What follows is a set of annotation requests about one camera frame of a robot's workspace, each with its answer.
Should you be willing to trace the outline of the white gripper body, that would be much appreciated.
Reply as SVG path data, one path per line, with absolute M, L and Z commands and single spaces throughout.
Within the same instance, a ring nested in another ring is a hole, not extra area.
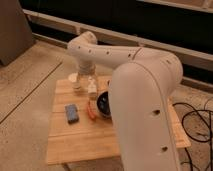
M 79 65 L 78 66 L 78 79 L 86 86 L 90 84 L 97 85 L 97 75 L 95 72 L 95 65 Z

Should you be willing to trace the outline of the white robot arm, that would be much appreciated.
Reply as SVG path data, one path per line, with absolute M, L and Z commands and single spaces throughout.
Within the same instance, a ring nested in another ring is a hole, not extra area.
M 87 31 L 69 41 L 81 72 L 111 67 L 108 96 L 125 171 L 181 171 L 168 110 L 183 67 L 176 55 L 146 47 L 99 45 Z

